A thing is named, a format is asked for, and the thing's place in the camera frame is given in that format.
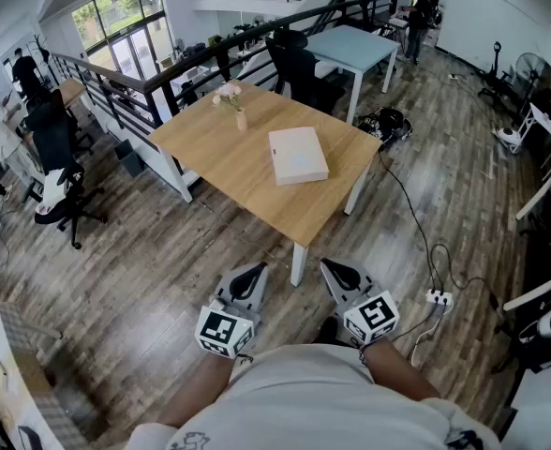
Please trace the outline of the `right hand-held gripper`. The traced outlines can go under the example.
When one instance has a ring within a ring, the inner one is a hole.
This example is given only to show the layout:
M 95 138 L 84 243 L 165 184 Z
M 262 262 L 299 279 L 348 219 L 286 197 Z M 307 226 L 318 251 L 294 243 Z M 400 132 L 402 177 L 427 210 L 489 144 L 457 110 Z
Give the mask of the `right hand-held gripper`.
M 341 338 L 354 346 L 373 343 L 393 332 L 400 320 L 393 297 L 365 267 L 352 259 L 321 259 L 321 275 L 335 299 Z

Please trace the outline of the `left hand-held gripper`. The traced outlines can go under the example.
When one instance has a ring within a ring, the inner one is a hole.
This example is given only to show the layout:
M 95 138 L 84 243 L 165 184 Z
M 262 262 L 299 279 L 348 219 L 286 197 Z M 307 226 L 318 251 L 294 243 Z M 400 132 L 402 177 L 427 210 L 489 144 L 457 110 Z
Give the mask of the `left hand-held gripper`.
M 235 359 L 256 336 L 269 277 L 266 262 L 239 266 L 224 275 L 216 287 L 216 295 L 238 300 L 244 307 L 215 298 L 203 306 L 195 328 L 195 339 L 207 352 Z

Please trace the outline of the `white notebook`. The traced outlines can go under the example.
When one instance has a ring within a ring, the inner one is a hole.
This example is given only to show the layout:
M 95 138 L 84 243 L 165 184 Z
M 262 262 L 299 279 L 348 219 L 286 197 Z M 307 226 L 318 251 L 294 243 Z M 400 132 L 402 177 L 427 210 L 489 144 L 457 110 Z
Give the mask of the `white notebook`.
M 268 137 L 278 186 L 328 178 L 329 168 L 313 127 L 275 130 Z

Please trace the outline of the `person's left forearm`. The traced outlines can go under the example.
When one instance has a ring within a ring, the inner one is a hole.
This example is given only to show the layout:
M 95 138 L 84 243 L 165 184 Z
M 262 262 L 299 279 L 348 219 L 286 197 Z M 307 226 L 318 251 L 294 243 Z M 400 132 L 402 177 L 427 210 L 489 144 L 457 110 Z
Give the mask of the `person's left forearm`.
M 181 428 L 214 404 L 229 384 L 234 363 L 233 359 L 208 353 L 170 399 L 158 422 L 168 427 Z

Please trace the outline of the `person's right forearm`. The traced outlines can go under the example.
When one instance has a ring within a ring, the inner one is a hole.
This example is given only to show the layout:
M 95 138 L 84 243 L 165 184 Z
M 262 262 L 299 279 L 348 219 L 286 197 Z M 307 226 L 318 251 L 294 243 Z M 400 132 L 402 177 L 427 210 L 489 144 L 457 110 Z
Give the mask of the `person's right forearm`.
M 440 398 L 438 390 L 386 338 L 362 348 L 364 363 L 375 384 L 415 401 Z

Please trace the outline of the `wooden desk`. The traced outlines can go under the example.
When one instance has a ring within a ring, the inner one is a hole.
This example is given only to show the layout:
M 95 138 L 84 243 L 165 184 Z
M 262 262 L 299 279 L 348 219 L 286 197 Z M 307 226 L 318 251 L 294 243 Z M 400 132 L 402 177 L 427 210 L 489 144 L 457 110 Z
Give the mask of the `wooden desk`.
M 339 205 L 351 214 L 381 142 L 329 114 L 242 83 L 248 127 L 205 96 L 152 132 L 150 140 L 187 169 L 294 244 L 290 282 L 298 286 L 308 248 Z M 268 135 L 312 127 L 329 168 L 327 179 L 280 186 Z

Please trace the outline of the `white-framed black table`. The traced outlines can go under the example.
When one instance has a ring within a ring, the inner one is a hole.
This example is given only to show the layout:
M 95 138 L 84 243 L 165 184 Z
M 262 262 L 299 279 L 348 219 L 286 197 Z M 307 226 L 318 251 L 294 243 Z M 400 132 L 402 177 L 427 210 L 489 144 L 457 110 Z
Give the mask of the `white-framed black table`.
M 503 304 L 514 311 L 551 294 L 551 177 L 515 216 L 519 235 L 526 238 L 522 292 Z

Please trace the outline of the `person's black shoe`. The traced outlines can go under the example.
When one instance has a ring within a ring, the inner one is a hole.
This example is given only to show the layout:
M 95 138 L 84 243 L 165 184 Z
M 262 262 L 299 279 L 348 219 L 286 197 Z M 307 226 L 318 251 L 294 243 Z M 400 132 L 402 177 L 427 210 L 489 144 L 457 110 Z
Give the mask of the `person's black shoe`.
M 314 339 L 314 344 L 338 345 L 338 320 L 335 316 L 326 318 L 321 324 L 318 335 Z

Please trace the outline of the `white power strip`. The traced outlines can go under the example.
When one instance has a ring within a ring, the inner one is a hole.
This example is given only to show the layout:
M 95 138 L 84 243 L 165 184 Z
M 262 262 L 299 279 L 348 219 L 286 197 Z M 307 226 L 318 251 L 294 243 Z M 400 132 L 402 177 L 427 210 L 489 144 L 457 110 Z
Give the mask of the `white power strip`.
M 428 303 L 443 306 L 446 310 L 453 307 L 453 296 L 449 292 L 430 289 L 425 293 L 425 299 Z

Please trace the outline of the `person's white shirt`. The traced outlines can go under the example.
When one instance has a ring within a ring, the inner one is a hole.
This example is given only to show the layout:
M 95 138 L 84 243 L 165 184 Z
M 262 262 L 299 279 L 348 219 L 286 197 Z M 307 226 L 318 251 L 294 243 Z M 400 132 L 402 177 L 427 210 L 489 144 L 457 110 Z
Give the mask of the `person's white shirt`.
M 288 345 L 234 366 L 217 401 L 182 427 L 137 426 L 124 450 L 502 450 L 455 403 L 375 384 L 362 349 Z

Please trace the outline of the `grey trash bin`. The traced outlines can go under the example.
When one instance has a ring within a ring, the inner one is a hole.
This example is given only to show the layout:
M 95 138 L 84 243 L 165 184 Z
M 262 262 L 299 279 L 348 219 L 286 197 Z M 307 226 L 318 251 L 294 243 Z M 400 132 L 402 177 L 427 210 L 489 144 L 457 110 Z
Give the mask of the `grey trash bin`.
M 145 168 L 144 161 L 132 147 L 129 140 L 124 140 L 114 147 L 114 153 L 131 177 L 139 176 Z

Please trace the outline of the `pink flower bouquet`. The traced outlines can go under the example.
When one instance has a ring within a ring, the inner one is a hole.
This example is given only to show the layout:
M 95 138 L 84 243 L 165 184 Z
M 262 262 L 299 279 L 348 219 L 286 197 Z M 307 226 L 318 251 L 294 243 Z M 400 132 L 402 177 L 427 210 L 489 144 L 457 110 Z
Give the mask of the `pink flower bouquet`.
M 240 113 L 244 110 L 240 103 L 241 94 L 242 88 L 238 84 L 227 82 L 216 89 L 212 102 L 216 107 L 228 107 Z

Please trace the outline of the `white cloth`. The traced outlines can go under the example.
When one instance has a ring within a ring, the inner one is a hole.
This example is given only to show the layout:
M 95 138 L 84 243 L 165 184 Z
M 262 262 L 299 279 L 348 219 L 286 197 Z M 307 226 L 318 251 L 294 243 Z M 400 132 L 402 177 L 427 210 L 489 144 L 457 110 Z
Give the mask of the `white cloth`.
M 64 169 L 52 170 L 45 176 L 42 202 L 36 207 L 37 214 L 49 214 L 58 203 L 65 199 L 67 179 L 63 173 Z

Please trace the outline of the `black office chair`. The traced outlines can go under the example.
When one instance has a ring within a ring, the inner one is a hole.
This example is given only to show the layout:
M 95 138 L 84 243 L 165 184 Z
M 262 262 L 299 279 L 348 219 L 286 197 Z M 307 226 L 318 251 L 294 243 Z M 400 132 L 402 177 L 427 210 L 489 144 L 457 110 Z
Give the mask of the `black office chair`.
M 95 187 L 90 192 L 84 188 L 84 168 L 75 158 L 75 146 L 71 137 L 69 114 L 64 107 L 60 90 L 50 93 L 49 99 L 25 118 L 25 124 L 33 132 L 33 142 L 37 149 L 43 171 L 43 189 L 45 176 L 52 170 L 64 169 L 67 179 L 67 195 L 47 215 L 40 215 L 35 210 L 35 223 L 56 225 L 64 231 L 71 225 L 70 244 L 79 250 L 82 244 L 77 241 L 78 222 L 82 218 L 105 224 L 105 215 L 95 215 L 87 210 L 93 199 L 105 192 L 104 187 Z
M 283 85 L 288 83 L 291 99 L 331 114 L 345 94 L 348 76 L 334 71 L 323 78 L 318 77 L 318 60 L 306 49 L 308 39 L 303 32 L 276 29 L 265 43 L 278 74 L 275 91 L 281 94 Z

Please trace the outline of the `white floor appliance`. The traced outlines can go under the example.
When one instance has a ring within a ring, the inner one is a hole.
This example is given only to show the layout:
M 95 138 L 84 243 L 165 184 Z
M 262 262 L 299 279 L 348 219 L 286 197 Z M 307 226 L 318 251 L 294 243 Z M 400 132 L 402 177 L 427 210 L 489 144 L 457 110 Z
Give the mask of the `white floor appliance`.
M 523 136 L 519 131 L 508 127 L 494 127 L 491 133 L 512 155 L 521 152 Z

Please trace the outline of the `black metal railing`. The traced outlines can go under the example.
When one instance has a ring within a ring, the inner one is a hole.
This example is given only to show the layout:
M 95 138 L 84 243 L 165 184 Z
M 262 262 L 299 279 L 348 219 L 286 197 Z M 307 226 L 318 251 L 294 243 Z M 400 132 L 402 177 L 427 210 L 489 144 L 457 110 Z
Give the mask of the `black metal railing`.
M 126 128 L 146 137 L 150 130 L 158 128 L 166 119 L 158 110 L 154 93 L 160 90 L 171 115 L 183 110 L 190 95 L 197 89 L 223 76 L 234 67 L 250 61 L 254 56 L 267 51 L 262 43 L 277 29 L 296 29 L 306 37 L 313 37 L 342 23 L 357 23 L 358 16 L 367 16 L 371 23 L 376 14 L 394 4 L 397 0 L 354 0 L 317 7 L 288 17 L 253 26 L 233 37 L 228 37 L 214 46 L 193 54 L 184 61 L 160 72 L 147 81 L 137 80 L 122 73 L 108 70 L 74 57 L 55 53 L 52 57 L 63 70 L 78 73 L 76 81 L 81 83 L 92 103 L 112 116 L 120 128 Z M 242 56 L 230 56 L 229 62 L 209 70 L 198 80 L 186 74 L 195 67 L 215 62 L 219 56 L 227 55 L 243 44 L 257 40 L 260 44 Z

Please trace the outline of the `white table light blue top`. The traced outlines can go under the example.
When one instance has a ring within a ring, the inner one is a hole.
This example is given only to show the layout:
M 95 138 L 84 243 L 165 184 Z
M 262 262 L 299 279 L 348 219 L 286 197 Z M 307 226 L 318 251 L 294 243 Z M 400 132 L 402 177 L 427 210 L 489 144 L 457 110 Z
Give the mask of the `white table light blue top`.
M 306 47 L 318 60 L 354 74 L 346 119 L 349 125 L 353 124 L 365 73 L 384 60 L 387 61 L 388 67 L 381 89 L 382 94 L 385 94 L 392 78 L 399 48 L 400 44 L 395 41 L 347 25 L 309 37 Z

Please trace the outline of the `white side table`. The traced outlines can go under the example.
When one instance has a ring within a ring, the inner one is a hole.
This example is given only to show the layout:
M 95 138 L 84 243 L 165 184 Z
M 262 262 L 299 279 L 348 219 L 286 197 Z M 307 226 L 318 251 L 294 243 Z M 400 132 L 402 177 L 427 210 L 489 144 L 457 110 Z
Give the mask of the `white side table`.
M 542 112 L 536 105 L 530 103 L 529 110 L 518 130 L 521 145 L 524 145 L 528 141 L 532 141 L 529 134 L 530 131 L 536 127 L 542 128 L 544 130 L 543 135 L 551 139 L 551 118 L 547 113 Z M 540 165 L 540 169 L 543 172 L 543 180 L 547 180 L 551 175 L 551 151 Z

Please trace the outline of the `light wooden table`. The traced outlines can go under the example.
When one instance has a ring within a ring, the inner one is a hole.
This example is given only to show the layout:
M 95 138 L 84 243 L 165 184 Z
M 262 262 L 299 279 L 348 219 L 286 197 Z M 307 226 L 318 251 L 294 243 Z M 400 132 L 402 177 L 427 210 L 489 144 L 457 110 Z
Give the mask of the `light wooden table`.
M 74 104 L 80 102 L 92 118 L 97 118 L 93 110 L 94 102 L 81 82 L 74 78 L 68 78 L 59 84 L 58 89 L 61 92 L 64 107 L 67 110 L 70 110 Z

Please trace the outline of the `black standing fan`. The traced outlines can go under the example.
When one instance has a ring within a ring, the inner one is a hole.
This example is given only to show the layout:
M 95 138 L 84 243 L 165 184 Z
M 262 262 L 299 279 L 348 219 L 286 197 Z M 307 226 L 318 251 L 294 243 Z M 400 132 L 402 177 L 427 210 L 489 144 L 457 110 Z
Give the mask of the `black standing fan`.
M 513 90 L 517 94 L 518 115 L 525 113 L 531 98 L 541 86 L 545 85 L 546 77 L 546 62 L 542 57 L 532 52 L 525 52 L 517 58 L 514 66 Z

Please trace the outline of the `large glass window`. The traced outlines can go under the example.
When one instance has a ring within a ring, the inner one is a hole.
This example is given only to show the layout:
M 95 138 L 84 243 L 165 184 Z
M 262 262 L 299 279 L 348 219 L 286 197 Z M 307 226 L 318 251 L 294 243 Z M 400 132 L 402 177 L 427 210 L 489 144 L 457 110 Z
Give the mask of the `large glass window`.
M 71 13 L 88 61 L 138 80 L 173 51 L 163 0 L 92 0 Z

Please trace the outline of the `black coat rack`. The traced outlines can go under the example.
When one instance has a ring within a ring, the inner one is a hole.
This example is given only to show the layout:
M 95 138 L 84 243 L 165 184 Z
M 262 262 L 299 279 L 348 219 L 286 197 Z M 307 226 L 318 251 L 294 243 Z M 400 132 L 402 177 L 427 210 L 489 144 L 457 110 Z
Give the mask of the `black coat rack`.
M 46 41 L 43 37 L 39 34 L 31 34 L 25 40 L 25 48 L 34 58 L 35 62 L 41 65 L 48 65 L 50 60 L 50 52 L 44 46 Z

